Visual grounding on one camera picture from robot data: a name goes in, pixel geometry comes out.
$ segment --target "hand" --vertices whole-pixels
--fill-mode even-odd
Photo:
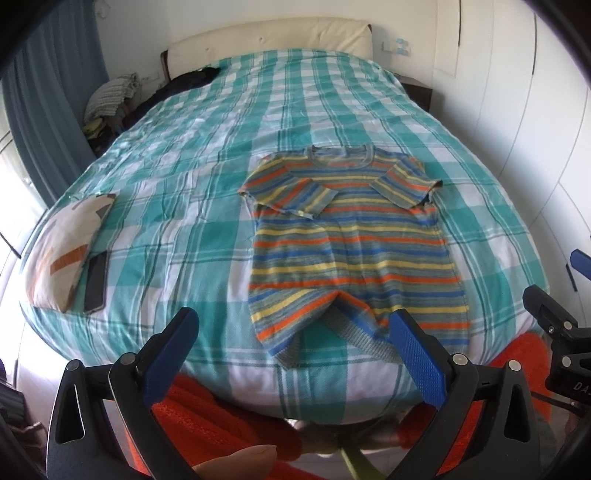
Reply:
[[[276,460],[275,445],[256,445],[200,463],[193,470],[203,480],[265,480]]]

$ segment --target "blue handle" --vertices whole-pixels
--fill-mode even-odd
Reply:
[[[572,267],[591,280],[591,257],[576,249],[570,254],[570,264]]]
[[[425,403],[440,409],[447,397],[446,374],[441,362],[449,356],[441,344],[421,330],[406,310],[390,315],[390,341],[423,396]]]
[[[197,313],[193,309],[186,310],[168,342],[160,348],[144,374],[141,394],[148,408],[163,401],[199,334]]]

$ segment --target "smartphone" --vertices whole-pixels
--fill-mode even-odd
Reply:
[[[84,313],[98,312],[105,306],[107,261],[109,252],[105,250],[88,261]]]

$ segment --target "headboard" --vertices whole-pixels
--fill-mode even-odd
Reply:
[[[372,60],[371,25],[363,20],[284,18],[233,25],[193,35],[160,55],[167,81],[214,61],[284,48],[344,51]]]

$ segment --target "bed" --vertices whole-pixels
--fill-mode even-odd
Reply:
[[[82,313],[86,266],[67,313],[26,301],[21,308],[54,350],[95,365],[137,351],[180,307],[192,307],[201,325],[185,373],[260,413],[351,423],[420,398],[403,365],[363,354],[321,323],[304,330],[298,368],[280,368],[256,340],[247,304],[254,225],[236,192],[263,157],[312,144],[371,142],[415,156],[429,177],[443,179],[436,203],[469,305],[463,351],[473,362],[489,362],[535,328],[521,295],[530,284],[547,283],[506,193],[371,60],[367,24],[291,22],[236,27],[238,37],[229,27],[234,36],[217,31],[169,48],[163,59],[171,77],[206,63],[222,72],[210,85],[152,108],[51,210],[117,193],[90,253],[111,252],[106,307]],[[253,50],[251,40],[265,51]]]

